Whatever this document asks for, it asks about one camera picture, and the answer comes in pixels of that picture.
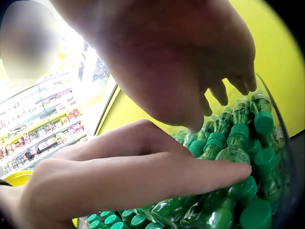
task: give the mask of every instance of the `shelf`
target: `shelf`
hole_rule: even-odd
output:
[[[5,159],[0,161],[0,164],[3,165],[5,163],[7,163],[8,161],[10,161],[12,158],[17,158],[20,157],[22,154],[29,152],[30,149],[35,146],[36,144],[39,144],[41,142],[43,142],[44,140],[49,139],[50,137],[54,136],[61,132],[61,131],[65,131],[67,129],[69,129],[70,127],[72,127],[73,125],[77,124],[81,122],[81,116],[78,118],[75,118],[73,120],[71,120],[70,122],[65,123],[64,125],[62,125],[59,128],[56,128],[55,130],[53,130],[51,133],[48,133],[46,135],[44,135],[43,137],[37,138],[35,140],[33,140],[31,143],[27,144],[26,146],[24,146],[22,149],[20,149],[17,152],[12,153],[11,155],[7,156]]]
[[[82,133],[79,133],[77,136],[73,137],[73,138],[70,138],[70,139],[67,139],[67,141],[63,144],[60,144],[59,146],[53,148],[52,150],[49,150],[49,151],[45,151],[41,154],[39,154],[38,156],[36,156],[33,160],[25,163],[21,168],[17,168],[7,174],[5,174],[4,176],[2,176],[0,179],[3,180],[4,178],[8,177],[9,175],[11,174],[14,174],[16,172],[19,172],[19,171],[22,171],[24,169],[27,169],[31,166],[33,166],[35,163],[37,163],[38,161],[40,160],[43,160],[44,158],[46,158],[47,156],[50,156],[51,154],[57,152],[58,150],[60,150],[62,147],[65,147],[67,145],[70,145],[72,143],[74,143],[75,141],[81,139],[82,137],[86,136],[87,134],[85,132],[82,132]]]

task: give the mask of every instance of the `yellow wall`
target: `yellow wall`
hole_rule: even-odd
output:
[[[271,91],[291,137],[305,127],[305,76],[302,54],[289,30],[265,2],[261,0],[230,2],[252,32],[256,45],[255,70]],[[209,92],[206,96],[212,109],[218,107]],[[231,98],[236,96],[237,92],[233,91]],[[140,118],[153,120],[123,92],[119,92],[100,127],[99,134]],[[153,121],[169,133],[175,131],[173,127]]]

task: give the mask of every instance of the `person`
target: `person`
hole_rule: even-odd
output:
[[[244,95],[256,89],[254,42],[227,0],[51,2],[121,89],[161,122],[198,131],[212,113],[207,89],[228,103],[223,78]],[[250,174],[247,164],[194,159],[139,120],[64,147],[25,186],[0,185],[0,208],[16,229],[74,228],[75,217],[206,193]]]

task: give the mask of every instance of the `yellow bin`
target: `yellow bin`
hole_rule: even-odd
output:
[[[16,172],[14,174],[9,175],[8,177],[4,178],[4,181],[10,183],[12,186],[20,186],[25,185],[29,180],[30,176],[32,175],[33,170],[22,170]],[[78,218],[72,220],[73,225],[77,227],[78,225]]]

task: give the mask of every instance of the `green bottle cap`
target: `green bottle cap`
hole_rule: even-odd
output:
[[[190,145],[189,151],[193,154],[194,158],[197,158],[201,154],[203,154],[203,148],[205,145],[206,145],[205,142],[200,140],[195,140]]]
[[[102,228],[103,226],[104,226],[104,224],[101,221],[96,220],[96,221],[93,221],[92,223],[90,223],[89,229],[99,229],[99,228]]]
[[[235,133],[241,134],[241,135],[245,136],[247,139],[249,138],[249,128],[247,127],[247,125],[245,125],[243,123],[235,124],[232,127],[230,135],[235,134]]]
[[[131,222],[131,220],[134,216],[135,216],[135,213],[132,210],[125,210],[122,213],[122,217],[129,223]]]
[[[256,132],[268,136],[273,131],[273,117],[269,111],[260,111],[255,115],[254,126]]]
[[[277,164],[277,158],[272,148],[266,148],[259,151],[253,159],[257,166],[257,172],[261,175],[267,175]]]
[[[145,229],[163,229],[164,226],[162,226],[161,224],[157,224],[157,223],[149,223]]]
[[[220,148],[220,150],[222,150],[224,148],[223,143],[219,139],[217,139],[217,138],[209,139],[208,142],[206,143],[206,146],[204,147],[204,151],[206,150],[206,148],[209,145],[216,145],[216,146],[218,146]]]
[[[105,220],[108,216],[115,215],[113,211],[103,211],[101,212],[101,217]]]
[[[88,217],[87,221],[89,223],[92,223],[93,221],[101,221],[101,218],[97,215],[97,214],[93,214],[91,216]]]
[[[117,222],[112,225],[110,229],[129,229],[129,227],[123,222]]]
[[[258,139],[249,139],[247,154],[250,158],[254,158],[255,155],[262,150],[262,146],[260,144],[260,141]]]
[[[104,223],[108,227],[111,227],[112,225],[114,225],[115,223],[118,223],[118,222],[122,222],[122,220],[117,215],[110,215],[104,221]]]
[[[145,218],[145,216],[136,215],[131,220],[131,225],[135,229],[145,229],[145,227],[148,225],[149,220]]]
[[[264,200],[258,200],[245,208],[239,218],[242,229],[269,229],[271,227],[272,209]]]
[[[219,139],[223,143],[223,145],[225,145],[225,143],[227,141],[225,135],[223,133],[220,133],[220,132],[213,132],[213,133],[211,133],[209,135],[208,140],[210,140],[210,139]]]
[[[241,204],[243,206],[248,206],[251,204],[251,201],[255,197],[257,193],[257,185],[253,178],[253,176],[249,176],[246,180],[245,187],[242,191],[242,198],[241,198]]]

